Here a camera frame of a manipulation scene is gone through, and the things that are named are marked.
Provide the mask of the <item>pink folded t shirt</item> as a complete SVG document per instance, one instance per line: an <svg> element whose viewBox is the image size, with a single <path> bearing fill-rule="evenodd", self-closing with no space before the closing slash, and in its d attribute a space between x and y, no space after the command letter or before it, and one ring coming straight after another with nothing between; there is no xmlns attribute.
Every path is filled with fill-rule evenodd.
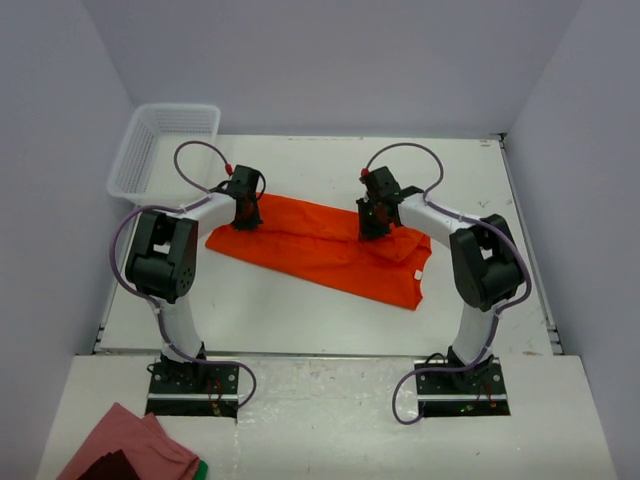
<svg viewBox="0 0 640 480"><path fill-rule="evenodd" d="M169 437L152 414L138 417L113 404L90 431L60 479L78 479L96 462L122 453L140 479L194 479L200 458Z"/></svg>

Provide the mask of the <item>green folded t shirt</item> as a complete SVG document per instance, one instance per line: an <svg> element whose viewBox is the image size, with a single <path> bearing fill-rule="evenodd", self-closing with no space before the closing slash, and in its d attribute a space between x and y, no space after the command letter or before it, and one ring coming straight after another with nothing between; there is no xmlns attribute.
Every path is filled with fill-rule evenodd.
<svg viewBox="0 0 640 480"><path fill-rule="evenodd" d="M198 468L194 474L193 480L206 480L209 466L204 460L200 460Z"/></svg>

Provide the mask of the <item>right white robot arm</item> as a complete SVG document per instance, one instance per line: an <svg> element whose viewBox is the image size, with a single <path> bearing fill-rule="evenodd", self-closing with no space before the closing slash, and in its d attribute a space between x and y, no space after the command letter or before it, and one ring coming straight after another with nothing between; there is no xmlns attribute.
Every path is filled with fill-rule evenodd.
<svg viewBox="0 0 640 480"><path fill-rule="evenodd" d="M530 283L506 220L440 206L415 186L400 187L386 167L363 169L360 181L365 186L364 197L357 201L362 240L384 238L394 227L406 227L449 249L454 284L464 305L446 364L430 374L446 376L456 392L471 391L493 358L501 310L521 284Z"/></svg>

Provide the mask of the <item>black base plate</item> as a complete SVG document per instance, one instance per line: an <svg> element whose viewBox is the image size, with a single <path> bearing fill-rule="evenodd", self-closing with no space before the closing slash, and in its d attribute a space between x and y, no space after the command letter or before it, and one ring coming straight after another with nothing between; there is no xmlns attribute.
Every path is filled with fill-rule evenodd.
<svg viewBox="0 0 640 480"><path fill-rule="evenodd" d="M420 373L416 376L416 390L423 418L511 414L502 367L497 358L471 372Z"/></svg>
<svg viewBox="0 0 640 480"><path fill-rule="evenodd" d="M164 357L147 366L150 383L146 414L236 419L237 366L171 363Z"/></svg>

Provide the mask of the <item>orange t shirt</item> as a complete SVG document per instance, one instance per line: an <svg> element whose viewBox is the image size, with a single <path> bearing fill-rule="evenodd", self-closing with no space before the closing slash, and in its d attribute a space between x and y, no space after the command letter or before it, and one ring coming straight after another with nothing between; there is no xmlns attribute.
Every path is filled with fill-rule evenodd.
<svg viewBox="0 0 640 480"><path fill-rule="evenodd" d="M221 226L205 246L392 306L415 310L422 301L421 276L432 254L427 235L394 227L388 236L365 241L355 212L272 194L262 197L259 207L258 228Z"/></svg>

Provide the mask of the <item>dark maroon folded t shirt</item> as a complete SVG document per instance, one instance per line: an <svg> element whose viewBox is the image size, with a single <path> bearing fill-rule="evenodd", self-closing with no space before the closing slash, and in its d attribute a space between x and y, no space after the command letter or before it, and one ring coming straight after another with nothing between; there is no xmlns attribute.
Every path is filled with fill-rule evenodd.
<svg viewBox="0 0 640 480"><path fill-rule="evenodd" d="M79 480L139 480L140 477L122 450L96 460Z"/></svg>

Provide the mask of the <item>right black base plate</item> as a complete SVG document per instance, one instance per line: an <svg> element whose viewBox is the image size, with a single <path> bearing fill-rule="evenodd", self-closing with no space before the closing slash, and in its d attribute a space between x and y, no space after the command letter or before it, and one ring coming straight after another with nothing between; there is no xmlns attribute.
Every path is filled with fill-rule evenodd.
<svg viewBox="0 0 640 480"><path fill-rule="evenodd" d="M511 414L502 367L497 358L471 372L420 373L416 376L416 390L423 418Z"/></svg>

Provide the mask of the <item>white plastic basket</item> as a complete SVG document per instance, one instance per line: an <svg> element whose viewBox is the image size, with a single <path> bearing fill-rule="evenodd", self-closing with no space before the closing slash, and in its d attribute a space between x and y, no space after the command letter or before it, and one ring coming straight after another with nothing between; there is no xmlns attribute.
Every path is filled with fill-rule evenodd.
<svg viewBox="0 0 640 480"><path fill-rule="evenodd" d="M224 163L208 148L221 119L207 104L151 103L131 117L107 180L107 192L136 206L179 207L226 178Z"/></svg>

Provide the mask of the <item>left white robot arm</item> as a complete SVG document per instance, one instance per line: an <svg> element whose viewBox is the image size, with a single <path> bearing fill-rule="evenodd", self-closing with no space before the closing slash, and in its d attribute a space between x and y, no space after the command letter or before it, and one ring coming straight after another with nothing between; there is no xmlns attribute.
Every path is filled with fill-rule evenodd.
<svg viewBox="0 0 640 480"><path fill-rule="evenodd" d="M206 385L205 365L210 363L188 298L196 278L199 239L221 226L256 229L262 223L258 202L265 189L260 171L239 165L230 179L193 204L141 207L127 218L137 223L125 269L113 266L114 276L151 306L163 342L162 356L177 363L172 380L187 393Z"/></svg>

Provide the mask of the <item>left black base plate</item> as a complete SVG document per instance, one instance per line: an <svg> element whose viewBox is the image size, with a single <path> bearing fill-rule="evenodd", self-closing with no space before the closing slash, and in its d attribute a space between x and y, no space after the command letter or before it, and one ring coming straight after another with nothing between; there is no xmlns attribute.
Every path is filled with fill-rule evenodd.
<svg viewBox="0 0 640 480"><path fill-rule="evenodd" d="M147 366L150 383L146 414L236 419L237 366L171 363L164 357Z"/></svg>

